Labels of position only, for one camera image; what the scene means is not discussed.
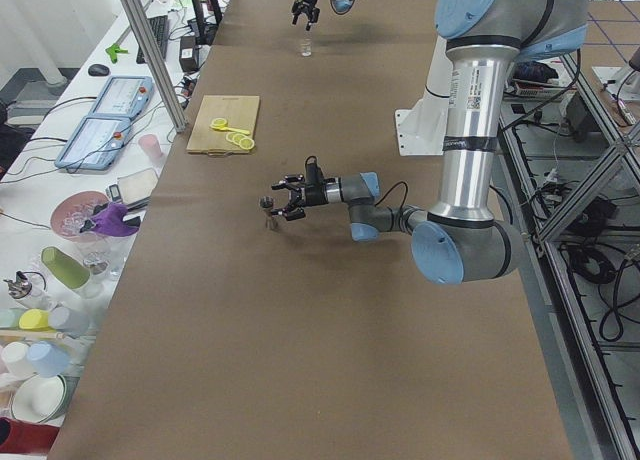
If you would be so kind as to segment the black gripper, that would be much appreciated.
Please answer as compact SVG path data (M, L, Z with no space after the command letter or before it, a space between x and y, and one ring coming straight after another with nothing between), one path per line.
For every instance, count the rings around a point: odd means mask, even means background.
M300 15L305 11L305 4L309 7L306 9L307 23L305 26L306 31L310 31L312 26L319 20L320 9L316 7L318 0L295 0L293 2L292 24L296 25Z
M305 206L321 206L341 202L341 186L339 178L329 178L320 183L305 183L303 174L285 175L271 185L272 190L302 190L303 199L289 199L284 207L270 210L272 216L281 216L287 221L306 217Z

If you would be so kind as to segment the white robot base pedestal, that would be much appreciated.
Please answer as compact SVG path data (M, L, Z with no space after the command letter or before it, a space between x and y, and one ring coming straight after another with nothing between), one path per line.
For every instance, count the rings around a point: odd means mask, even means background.
M437 37L424 94L411 109L395 111L396 138L401 156L438 156L443 153L452 63L446 40Z

